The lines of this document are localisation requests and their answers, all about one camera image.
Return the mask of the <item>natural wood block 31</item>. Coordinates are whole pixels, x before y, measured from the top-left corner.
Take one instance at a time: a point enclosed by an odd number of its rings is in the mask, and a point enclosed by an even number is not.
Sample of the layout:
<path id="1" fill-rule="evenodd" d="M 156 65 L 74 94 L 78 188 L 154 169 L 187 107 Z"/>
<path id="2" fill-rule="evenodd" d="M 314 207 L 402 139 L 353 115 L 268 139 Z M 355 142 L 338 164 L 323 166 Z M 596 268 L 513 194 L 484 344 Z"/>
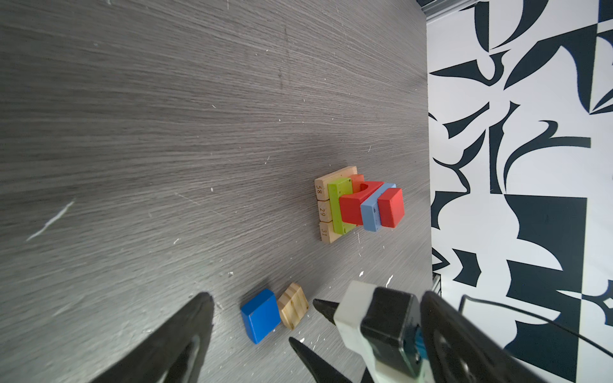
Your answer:
<path id="1" fill-rule="evenodd" d="M 319 231 L 320 231 L 320 235 L 321 235 L 321 240 L 325 243 L 325 244 L 333 244 L 333 242 L 335 242 L 337 239 L 340 239 L 342 236 L 344 236 L 345 234 L 351 232 L 354 228 L 355 225 L 353 224 L 349 224 L 349 223 L 343 223 L 342 225 L 342 229 L 343 229 L 343 233 L 339 234 L 334 230 L 334 223 L 333 222 L 319 222 Z"/>

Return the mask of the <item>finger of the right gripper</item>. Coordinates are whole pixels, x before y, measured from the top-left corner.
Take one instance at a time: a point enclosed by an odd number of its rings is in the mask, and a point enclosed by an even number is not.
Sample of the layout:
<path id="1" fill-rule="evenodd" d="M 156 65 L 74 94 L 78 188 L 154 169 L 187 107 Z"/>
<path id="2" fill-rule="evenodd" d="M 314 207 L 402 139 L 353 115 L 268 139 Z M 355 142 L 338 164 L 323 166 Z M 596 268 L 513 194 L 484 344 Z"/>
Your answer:
<path id="1" fill-rule="evenodd" d="M 335 326 L 335 313 L 338 309 L 339 303 L 315 298 L 313 300 L 313 306 L 316 311 L 322 314 L 325 319 Z"/>
<path id="2" fill-rule="evenodd" d="M 301 341 L 296 338 L 289 338 L 288 341 L 293 351 L 295 351 L 317 383 L 351 383 L 347 377 L 319 357 Z"/>

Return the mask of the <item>dark blue wood cube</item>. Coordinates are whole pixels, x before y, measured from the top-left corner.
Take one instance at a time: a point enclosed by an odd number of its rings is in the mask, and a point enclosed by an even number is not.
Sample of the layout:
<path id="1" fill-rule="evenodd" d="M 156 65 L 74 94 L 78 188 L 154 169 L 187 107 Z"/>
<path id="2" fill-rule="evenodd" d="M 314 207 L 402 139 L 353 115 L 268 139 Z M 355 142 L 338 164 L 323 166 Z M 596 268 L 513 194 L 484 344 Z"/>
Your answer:
<path id="1" fill-rule="evenodd" d="M 243 305 L 240 312 L 247 336 L 254 344 L 259 344 L 281 324 L 276 296 L 268 289 Z"/>

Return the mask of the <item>small red wood cube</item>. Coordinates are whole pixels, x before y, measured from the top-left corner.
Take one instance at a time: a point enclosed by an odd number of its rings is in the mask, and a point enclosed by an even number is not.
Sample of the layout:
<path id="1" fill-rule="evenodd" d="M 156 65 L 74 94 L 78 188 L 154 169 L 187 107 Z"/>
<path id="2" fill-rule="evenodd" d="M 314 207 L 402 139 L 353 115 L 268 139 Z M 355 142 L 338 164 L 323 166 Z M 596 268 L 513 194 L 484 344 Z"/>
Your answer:
<path id="1" fill-rule="evenodd" d="M 388 188 L 378 197 L 381 225 L 396 228 L 405 216 L 403 193 L 400 188 Z"/>

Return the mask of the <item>natural wood block 58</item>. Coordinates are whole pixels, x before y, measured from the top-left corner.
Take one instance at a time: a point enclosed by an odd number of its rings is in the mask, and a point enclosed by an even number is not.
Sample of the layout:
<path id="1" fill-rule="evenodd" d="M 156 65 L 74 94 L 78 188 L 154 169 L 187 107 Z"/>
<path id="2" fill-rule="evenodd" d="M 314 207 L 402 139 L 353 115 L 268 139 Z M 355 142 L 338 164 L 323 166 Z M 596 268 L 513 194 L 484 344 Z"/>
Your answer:
<path id="1" fill-rule="evenodd" d="M 357 175 L 357 174 L 358 174 L 358 169 L 356 166 L 348 166 L 343 169 L 339 169 L 335 172 L 329 173 L 325 176 L 321 176 L 315 179 L 314 186 L 315 186 L 315 194 L 316 194 L 317 200 L 324 201 L 324 200 L 330 199 L 329 189 L 328 189 L 328 185 L 330 183 L 334 182 L 335 180 L 338 180 L 341 178 L 348 178 L 348 177 L 351 177 L 352 175 Z"/>

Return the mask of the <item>orange wood block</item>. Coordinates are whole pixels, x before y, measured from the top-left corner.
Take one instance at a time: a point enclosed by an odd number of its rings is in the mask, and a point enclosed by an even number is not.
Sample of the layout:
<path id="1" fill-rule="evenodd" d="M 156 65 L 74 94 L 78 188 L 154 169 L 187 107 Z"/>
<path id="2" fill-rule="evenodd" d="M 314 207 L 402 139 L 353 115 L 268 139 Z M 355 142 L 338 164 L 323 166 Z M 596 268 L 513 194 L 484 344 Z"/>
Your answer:
<path id="1" fill-rule="evenodd" d="M 350 179 L 352 183 L 353 193 L 355 194 L 362 191 L 362 185 L 365 182 L 365 176 L 363 174 L 354 174 L 350 175 Z"/>

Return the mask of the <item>lime green wood block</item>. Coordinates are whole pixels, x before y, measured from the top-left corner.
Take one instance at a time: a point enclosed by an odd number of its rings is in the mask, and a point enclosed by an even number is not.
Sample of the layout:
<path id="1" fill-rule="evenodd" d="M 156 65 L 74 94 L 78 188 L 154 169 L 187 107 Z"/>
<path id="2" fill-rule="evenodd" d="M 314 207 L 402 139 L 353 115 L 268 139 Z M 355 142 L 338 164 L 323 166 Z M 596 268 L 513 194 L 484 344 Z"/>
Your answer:
<path id="1" fill-rule="evenodd" d="M 342 225 L 345 222 L 343 221 L 340 199 L 342 196 L 351 195 L 353 193 L 351 179 L 348 177 L 335 180 L 328 185 L 328 189 L 333 218 L 332 222 L 335 227 L 334 230 L 341 234 L 343 233 Z"/>

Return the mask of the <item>natural wood block 29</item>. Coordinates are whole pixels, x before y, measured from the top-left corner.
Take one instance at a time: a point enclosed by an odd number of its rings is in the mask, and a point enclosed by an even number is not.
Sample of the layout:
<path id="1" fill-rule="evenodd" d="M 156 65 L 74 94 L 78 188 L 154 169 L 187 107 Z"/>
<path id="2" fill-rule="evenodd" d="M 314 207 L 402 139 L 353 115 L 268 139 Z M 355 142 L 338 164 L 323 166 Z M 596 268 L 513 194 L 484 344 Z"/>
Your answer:
<path id="1" fill-rule="evenodd" d="M 328 199 L 318 200 L 317 204 L 318 204 L 319 220 L 324 223 L 330 223 L 333 220 L 332 214 L 331 214 L 330 201 Z"/>

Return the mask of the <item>light blue wood block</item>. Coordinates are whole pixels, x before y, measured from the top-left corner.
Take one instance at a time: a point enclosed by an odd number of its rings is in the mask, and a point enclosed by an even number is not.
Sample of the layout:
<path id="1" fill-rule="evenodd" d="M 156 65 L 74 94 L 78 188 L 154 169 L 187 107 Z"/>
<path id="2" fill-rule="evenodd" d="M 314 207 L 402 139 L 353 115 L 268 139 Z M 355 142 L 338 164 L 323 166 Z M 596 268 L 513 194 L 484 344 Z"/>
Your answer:
<path id="1" fill-rule="evenodd" d="M 384 183 L 361 204 L 362 226 L 367 231 L 377 232 L 382 228 L 378 198 L 388 189 L 395 187 L 396 184 Z"/>

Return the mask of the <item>red arch wood block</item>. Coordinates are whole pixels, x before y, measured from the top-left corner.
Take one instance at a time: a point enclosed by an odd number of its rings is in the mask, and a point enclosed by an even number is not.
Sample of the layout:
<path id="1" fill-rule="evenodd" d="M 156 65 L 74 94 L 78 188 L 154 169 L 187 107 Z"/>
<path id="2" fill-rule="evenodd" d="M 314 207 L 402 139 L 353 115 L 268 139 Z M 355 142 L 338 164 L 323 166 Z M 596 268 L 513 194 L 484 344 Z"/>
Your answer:
<path id="1" fill-rule="evenodd" d="M 342 196 L 340 199 L 343 221 L 355 225 L 362 225 L 361 204 L 371 196 L 384 182 L 365 181 L 362 191 L 351 195 Z"/>

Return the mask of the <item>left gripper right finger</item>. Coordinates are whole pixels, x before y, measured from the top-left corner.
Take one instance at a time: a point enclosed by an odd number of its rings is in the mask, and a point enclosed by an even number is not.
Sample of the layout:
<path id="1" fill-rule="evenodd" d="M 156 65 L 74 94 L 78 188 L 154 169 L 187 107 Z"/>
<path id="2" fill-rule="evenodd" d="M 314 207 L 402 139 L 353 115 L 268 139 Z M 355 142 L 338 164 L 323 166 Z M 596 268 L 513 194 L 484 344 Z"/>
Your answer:
<path id="1" fill-rule="evenodd" d="M 421 332 L 434 381 L 543 381 L 434 292 L 424 293 L 420 311 Z"/>

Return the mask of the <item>small natural wood cube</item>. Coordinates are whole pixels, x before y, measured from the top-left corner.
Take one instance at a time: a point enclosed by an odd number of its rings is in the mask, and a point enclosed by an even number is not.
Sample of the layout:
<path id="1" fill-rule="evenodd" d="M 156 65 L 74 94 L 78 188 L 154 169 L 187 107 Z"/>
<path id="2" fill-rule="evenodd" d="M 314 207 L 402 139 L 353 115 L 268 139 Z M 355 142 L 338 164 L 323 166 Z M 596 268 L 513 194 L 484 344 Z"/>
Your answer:
<path id="1" fill-rule="evenodd" d="M 277 304 L 281 321 L 290 330 L 297 327 L 309 309 L 303 288 L 294 282 L 277 299 Z"/>

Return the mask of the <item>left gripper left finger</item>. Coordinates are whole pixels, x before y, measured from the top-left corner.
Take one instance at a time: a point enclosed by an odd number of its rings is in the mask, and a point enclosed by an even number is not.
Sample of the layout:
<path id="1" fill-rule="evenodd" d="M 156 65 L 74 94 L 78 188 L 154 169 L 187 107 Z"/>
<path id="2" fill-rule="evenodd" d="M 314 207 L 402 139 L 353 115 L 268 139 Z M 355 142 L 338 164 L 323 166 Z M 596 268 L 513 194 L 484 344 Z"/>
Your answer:
<path id="1" fill-rule="evenodd" d="M 212 336 L 215 303 L 201 292 L 95 382 L 197 382 Z"/>

